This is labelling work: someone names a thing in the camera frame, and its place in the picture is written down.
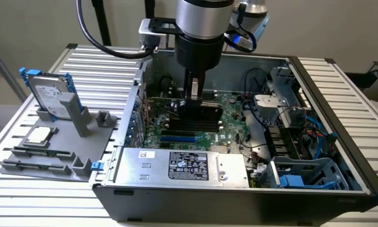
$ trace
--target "gray wall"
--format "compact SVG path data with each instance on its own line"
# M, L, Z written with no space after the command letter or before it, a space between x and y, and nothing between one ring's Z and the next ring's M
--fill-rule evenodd
M139 46L143 0L106 0L112 41ZM378 61L378 0L267 0L271 24L258 52L333 58L347 71ZM86 20L100 39L95 11ZM156 13L174 17L175 0L158 0ZM78 26L75 0L0 0L0 55L18 74L22 66L48 70L68 43L88 44Z

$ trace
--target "black connector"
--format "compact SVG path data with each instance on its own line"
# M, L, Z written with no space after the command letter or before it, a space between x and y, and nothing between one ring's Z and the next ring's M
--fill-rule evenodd
M162 38L156 35L148 35L144 40L144 49L152 52L159 50Z
M339 139L339 135L337 135L336 133L331 133L331 134L327 136L327 141L328 141L331 144L336 143L337 139Z

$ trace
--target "capacitor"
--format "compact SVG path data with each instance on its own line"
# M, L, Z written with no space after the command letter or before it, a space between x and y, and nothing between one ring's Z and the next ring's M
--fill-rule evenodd
M238 100L236 100L235 98L231 98L231 99L228 100L228 102L230 102L230 104L236 104Z

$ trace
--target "blue tab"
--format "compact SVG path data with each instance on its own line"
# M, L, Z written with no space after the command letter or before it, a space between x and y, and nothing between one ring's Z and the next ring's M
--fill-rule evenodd
M43 74L42 70L28 70L27 72L28 75L39 76Z
M303 178L300 175L284 175L280 178L280 182L283 184L283 187L290 187L290 188L304 188L304 182Z
M92 171L103 171L104 170L104 162L94 162L91 165Z

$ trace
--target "power supply label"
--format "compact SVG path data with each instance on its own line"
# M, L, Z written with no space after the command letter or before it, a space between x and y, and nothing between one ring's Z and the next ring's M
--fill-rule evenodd
M208 181L208 154L171 152L168 177L174 180Z

